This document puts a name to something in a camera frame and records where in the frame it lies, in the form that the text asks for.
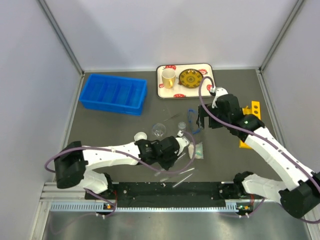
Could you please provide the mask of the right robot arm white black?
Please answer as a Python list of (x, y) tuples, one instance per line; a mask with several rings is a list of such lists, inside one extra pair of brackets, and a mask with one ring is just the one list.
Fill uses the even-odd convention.
[(250, 146), (278, 174), (280, 181), (260, 177), (245, 171), (233, 179), (233, 192), (239, 198), (259, 195), (281, 204), (292, 217), (300, 219), (320, 203), (320, 174), (302, 164), (270, 133), (265, 124), (253, 114), (245, 115), (237, 97), (215, 95), (211, 104), (198, 106), (197, 125), (225, 127)]

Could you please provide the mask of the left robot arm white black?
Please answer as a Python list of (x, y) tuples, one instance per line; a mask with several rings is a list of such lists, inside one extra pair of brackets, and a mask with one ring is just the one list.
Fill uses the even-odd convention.
[(114, 187), (109, 174), (97, 173), (96, 169), (158, 163), (167, 171), (189, 143), (184, 136), (154, 141), (140, 139), (107, 147), (83, 146), (80, 141), (75, 141), (54, 158), (56, 186), (58, 189), (81, 187), (106, 199), (113, 194)]

